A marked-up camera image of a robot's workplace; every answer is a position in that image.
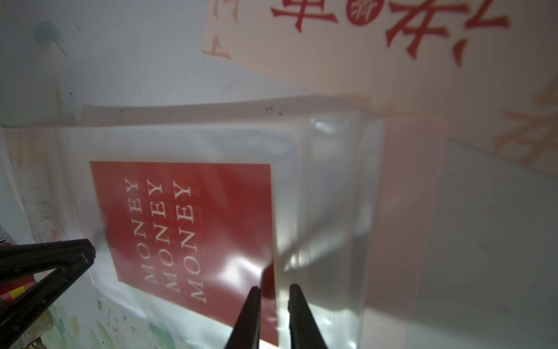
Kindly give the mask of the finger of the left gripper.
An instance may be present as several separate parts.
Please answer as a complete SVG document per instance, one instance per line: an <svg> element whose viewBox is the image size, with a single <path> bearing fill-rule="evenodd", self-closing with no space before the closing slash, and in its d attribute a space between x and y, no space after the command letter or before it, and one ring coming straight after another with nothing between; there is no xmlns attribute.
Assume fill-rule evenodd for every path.
<svg viewBox="0 0 558 349"><path fill-rule="evenodd" d="M1 247L1 282L48 271L48 280L75 282L93 264L96 249L88 239Z"/></svg>
<svg viewBox="0 0 558 349"><path fill-rule="evenodd" d="M1 347L10 348L92 265L94 257L2 258L1 280L13 281L46 271L48 275L14 301L1 306Z"/></svg>

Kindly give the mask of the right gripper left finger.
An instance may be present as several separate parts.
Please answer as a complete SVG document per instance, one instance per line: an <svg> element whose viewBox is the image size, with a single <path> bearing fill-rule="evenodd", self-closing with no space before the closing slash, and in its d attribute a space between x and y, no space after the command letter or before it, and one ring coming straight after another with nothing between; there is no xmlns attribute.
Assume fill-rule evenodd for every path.
<svg viewBox="0 0 558 349"><path fill-rule="evenodd" d="M225 349L260 348L261 300L261 289L253 286L248 293Z"/></svg>

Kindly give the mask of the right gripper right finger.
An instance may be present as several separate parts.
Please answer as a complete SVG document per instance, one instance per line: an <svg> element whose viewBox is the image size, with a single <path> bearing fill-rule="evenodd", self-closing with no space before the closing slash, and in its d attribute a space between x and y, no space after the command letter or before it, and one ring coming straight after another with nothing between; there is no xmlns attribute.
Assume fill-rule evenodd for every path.
<svg viewBox="0 0 558 349"><path fill-rule="evenodd" d="M289 331L292 349L327 349L298 284L289 287Z"/></svg>

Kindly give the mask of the red money money card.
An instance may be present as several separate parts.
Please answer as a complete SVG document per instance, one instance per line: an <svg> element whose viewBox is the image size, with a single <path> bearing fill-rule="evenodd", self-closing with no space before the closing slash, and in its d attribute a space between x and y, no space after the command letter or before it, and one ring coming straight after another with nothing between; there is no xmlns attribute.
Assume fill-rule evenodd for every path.
<svg viewBox="0 0 558 349"><path fill-rule="evenodd" d="M223 348L273 263L268 164L91 161L97 247L90 281L107 299L194 348Z"/></svg>

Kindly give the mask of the pink elephant photo album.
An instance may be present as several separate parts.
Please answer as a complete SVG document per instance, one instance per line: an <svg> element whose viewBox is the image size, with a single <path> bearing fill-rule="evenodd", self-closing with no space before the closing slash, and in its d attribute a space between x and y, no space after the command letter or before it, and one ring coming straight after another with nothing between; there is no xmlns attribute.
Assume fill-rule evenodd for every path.
<svg viewBox="0 0 558 349"><path fill-rule="evenodd" d="M300 328L356 348L382 260L411 309L447 139L314 98L84 106L76 126L4 128L1 180L18 243L89 240L100 295L193 347L229 343L254 295L260 346Z"/></svg>

